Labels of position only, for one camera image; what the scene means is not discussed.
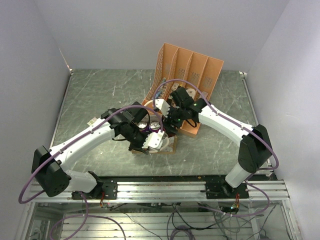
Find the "purple Fanta can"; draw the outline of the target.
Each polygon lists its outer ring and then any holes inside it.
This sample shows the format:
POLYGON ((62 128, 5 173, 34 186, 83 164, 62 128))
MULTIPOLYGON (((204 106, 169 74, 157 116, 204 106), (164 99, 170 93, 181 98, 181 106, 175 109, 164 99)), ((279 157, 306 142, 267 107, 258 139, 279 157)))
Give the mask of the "purple Fanta can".
POLYGON ((148 132, 150 130, 149 124, 150 123, 148 121, 141 121, 137 124, 137 126, 141 132, 148 132))

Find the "canvas bag with rope handles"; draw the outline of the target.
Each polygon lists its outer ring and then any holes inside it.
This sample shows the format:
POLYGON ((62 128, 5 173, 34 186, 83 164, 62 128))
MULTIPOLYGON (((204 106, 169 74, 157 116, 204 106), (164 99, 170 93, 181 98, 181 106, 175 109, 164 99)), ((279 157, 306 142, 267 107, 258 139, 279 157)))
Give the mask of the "canvas bag with rope handles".
POLYGON ((170 153, 173 151, 174 138, 165 129, 164 117, 152 103, 142 105, 134 102, 128 112, 132 116, 130 124, 137 133, 132 135, 129 150, 143 154, 170 153))

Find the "purple soda can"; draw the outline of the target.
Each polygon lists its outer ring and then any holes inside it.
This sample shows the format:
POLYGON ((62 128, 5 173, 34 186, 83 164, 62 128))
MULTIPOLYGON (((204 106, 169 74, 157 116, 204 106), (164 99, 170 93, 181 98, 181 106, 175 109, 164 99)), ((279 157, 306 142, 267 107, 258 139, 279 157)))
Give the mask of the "purple soda can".
POLYGON ((159 130, 161 130, 161 124, 159 121, 152 121, 150 124, 149 124, 149 129, 150 131, 152 132, 158 132, 159 130))

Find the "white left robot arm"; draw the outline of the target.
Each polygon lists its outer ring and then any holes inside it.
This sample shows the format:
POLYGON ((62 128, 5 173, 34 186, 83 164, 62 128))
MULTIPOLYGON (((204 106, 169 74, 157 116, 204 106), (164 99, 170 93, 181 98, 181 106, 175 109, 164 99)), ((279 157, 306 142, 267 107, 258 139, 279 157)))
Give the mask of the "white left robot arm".
POLYGON ((137 124, 148 115, 138 102, 119 112, 108 109, 95 123, 71 139, 48 150, 44 146, 34 152, 32 173, 48 197, 65 190, 83 192, 87 198, 96 199, 107 191, 104 182, 93 172, 77 172, 72 166, 79 158, 100 144, 121 135, 130 143, 130 150, 142 150, 147 134, 137 124))

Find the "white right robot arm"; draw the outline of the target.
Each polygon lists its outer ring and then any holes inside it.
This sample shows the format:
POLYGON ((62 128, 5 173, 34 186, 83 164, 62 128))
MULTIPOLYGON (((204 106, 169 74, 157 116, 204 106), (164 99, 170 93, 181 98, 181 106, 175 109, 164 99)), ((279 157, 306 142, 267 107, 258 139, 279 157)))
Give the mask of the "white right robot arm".
POLYGON ((271 142, 267 129, 259 124, 252 126, 242 123, 220 112, 203 98, 194 100, 187 90, 179 86, 170 93, 175 106, 168 108, 163 126, 167 132, 176 133, 183 122, 193 128, 198 124, 206 125, 232 140, 238 147, 238 159, 232 170, 226 175, 220 186, 221 194, 226 198, 238 192, 238 186, 272 156, 271 142))

